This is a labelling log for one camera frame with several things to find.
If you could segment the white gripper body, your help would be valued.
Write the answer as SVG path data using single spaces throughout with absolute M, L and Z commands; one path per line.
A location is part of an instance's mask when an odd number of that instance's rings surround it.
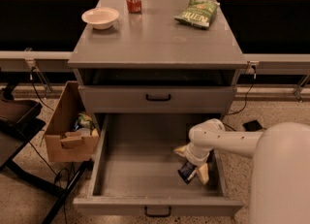
M 201 148 L 189 143 L 185 146 L 185 157 L 191 164 L 200 167 L 206 163 L 210 151 L 210 148 Z

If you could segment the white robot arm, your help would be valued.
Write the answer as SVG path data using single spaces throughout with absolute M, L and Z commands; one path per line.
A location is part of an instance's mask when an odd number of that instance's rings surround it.
M 185 182 L 208 182 L 212 149 L 253 160 L 249 224 L 310 224 L 310 126 L 284 122 L 263 132 L 228 132 L 218 119 L 193 126 L 189 143 L 174 152 L 187 159 Z

